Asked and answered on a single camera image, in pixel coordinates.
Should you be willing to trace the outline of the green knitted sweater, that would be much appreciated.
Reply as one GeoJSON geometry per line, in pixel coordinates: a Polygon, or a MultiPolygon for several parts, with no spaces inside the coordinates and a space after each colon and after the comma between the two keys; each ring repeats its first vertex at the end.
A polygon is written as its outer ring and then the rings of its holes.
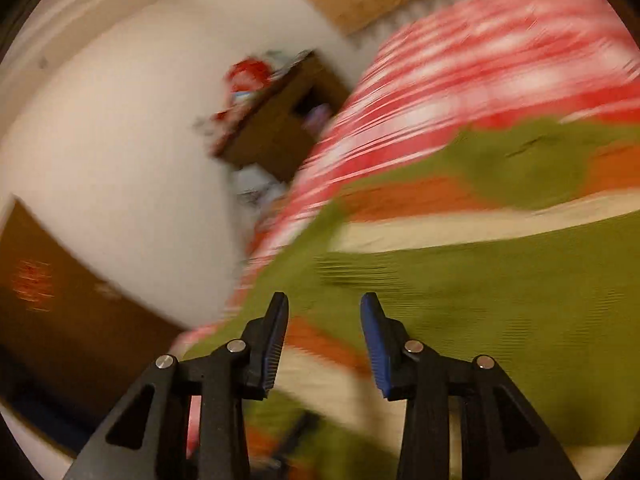
{"type": "Polygon", "coordinates": [[[247,412],[256,460],[311,410],[321,422],[293,454],[297,478],[393,478],[404,407],[371,375],[360,300],[374,292],[427,348],[494,358],[572,477],[611,477],[639,428],[639,124],[466,127],[346,185],[186,356],[237,335],[274,292],[290,325],[276,390],[247,412]]]}

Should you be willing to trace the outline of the dark wooden door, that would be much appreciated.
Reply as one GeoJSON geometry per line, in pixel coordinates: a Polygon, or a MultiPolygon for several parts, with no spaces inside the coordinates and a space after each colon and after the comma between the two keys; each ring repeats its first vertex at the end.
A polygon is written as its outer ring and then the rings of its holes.
{"type": "Polygon", "coordinates": [[[1,231],[1,399],[77,454],[181,326],[94,274],[14,200],[1,231]]]}

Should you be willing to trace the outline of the white cardboard box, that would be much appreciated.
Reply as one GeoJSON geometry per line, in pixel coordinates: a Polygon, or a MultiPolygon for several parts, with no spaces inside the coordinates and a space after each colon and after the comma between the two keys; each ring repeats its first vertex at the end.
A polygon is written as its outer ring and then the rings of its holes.
{"type": "Polygon", "coordinates": [[[288,187],[261,166],[246,166],[232,174],[233,189],[239,201],[254,208],[262,208],[280,198],[288,187]]]}

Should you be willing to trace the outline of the dark wooden desk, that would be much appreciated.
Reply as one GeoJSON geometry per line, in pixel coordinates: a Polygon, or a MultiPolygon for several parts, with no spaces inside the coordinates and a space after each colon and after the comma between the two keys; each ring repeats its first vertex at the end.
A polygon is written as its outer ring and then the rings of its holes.
{"type": "Polygon", "coordinates": [[[319,139],[305,120],[320,105],[335,116],[348,97],[349,88],[317,51],[300,52],[214,145],[212,156],[236,170],[256,165],[279,182],[291,182],[319,139]]]}

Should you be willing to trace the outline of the folded linens in desk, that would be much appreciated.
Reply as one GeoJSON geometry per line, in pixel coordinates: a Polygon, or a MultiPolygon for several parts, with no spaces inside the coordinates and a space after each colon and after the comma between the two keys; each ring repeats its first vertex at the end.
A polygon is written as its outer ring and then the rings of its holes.
{"type": "Polygon", "coordinates": [[[304,118],[303,127],[313,136],[320,136],[332,118],[332,110],[328,104],[315,106],[304,118]]]}

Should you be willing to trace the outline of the red gift bag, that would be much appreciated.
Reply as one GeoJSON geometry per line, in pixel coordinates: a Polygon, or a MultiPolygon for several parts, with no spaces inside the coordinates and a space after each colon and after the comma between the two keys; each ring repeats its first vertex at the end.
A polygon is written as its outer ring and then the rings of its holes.
{"type": "Polygon", "coordinates": [[[270,84],[271,66],[260,58],[244,58],[230,67],[224,80],[231,93],[262,90],[270,84]]]}

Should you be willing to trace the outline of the red white plaid bedsheet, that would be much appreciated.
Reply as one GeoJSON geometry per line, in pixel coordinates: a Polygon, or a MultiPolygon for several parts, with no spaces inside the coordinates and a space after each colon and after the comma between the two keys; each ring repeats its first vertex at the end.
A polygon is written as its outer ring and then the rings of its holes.
{"type": "Polygon", "coordinates": [[[250,257],[204,356],[273,289],[286,340],[352,365],[358,292],[422,326],[421,304],[480,248],[499,266],[639,212],[639,50],[606,0],[469,0],[378,51],[250,257]]]}

